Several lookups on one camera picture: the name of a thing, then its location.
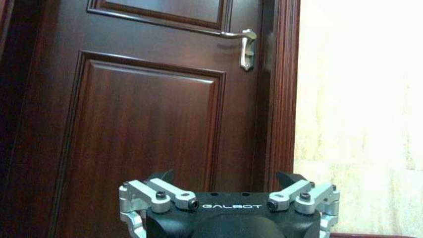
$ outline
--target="wooden door frame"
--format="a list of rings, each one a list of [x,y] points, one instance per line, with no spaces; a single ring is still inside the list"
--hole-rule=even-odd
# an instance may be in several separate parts
[[[262,1],[252,190],[278,190],[276,172],[292,172],[300,0]]]

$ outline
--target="lever handle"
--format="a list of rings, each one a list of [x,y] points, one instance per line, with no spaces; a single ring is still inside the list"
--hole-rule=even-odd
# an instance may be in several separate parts
[[[220,36],[226,39],[242,39],[240,66],[245,71],[249,71],[253,66],[253,42],[257,39],[257,34],[250,29],[246,29],[241,33],[221,31]]]
[[[226,39],[237,39],[246,37],[250,41],[253,41],[257,38],[257,34],[250,29],[242,30],[242,33],[230,33],[221,31],[220,35],[222,38]]]

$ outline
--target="door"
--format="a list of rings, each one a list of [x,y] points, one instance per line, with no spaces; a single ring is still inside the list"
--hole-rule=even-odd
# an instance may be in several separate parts
[[[19,131],[3,232],[125,237],[121,182],[174,169],[193,191],[250,185],[257,85],[241,40],[258,0],[47,0]]]

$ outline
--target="metal clamp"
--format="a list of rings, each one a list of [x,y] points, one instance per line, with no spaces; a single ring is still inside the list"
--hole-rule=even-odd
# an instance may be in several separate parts
[[[312,214],[314,210],[321,212],[318,238],[329,238],[330,227],[338,220],[340,192],[336,186],[325,183],[314,187],[308,193],[301,193],[294,199],[294,210],[302,214]]]
[[[269,194],[266,207],[270,211],[284,211],[289,208],[289,203],[296,199],[300,193],[310,190],[310,182],[305,180],[297,181],[289,187],[278,192]]]
[[[158,178],[150,179],[146,186],[157,191],[164,191],[178,209],[196,210],[198,208],[198,201],[193,192],[181,190]]]
[[[170,198],[133,180],[118,187],[118,207],[119,220],[127,225],[130,237],[145,238],[141,216],[135,211],[141,211],[141,215],[145,216],[145,210],[150,207],[154,213],[164,213],[170,209]]]

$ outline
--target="black screw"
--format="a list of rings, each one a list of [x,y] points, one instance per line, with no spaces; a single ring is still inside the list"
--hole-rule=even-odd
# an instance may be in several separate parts
[[[298,199],[301,199],[302,201],[309,201],[309,199],[310,199],[310,196],[309,196],[309,193],[308,192],[301,192],[300,194],[298,194]]]
[[[164,192],[156,192],[156,198],[158,199],[158,200],[162,200],[164,198],[165,198],[165,193]]]
[[[269,209],[270,212],[276,211],[277,210],[277,203],[274,203],[273,201],[268,201],[266,208]]]
[[[196,199],[192,199],[188,203],[189,210],[194,211],[198,208],[198,205],[200,205],[198,201]]]

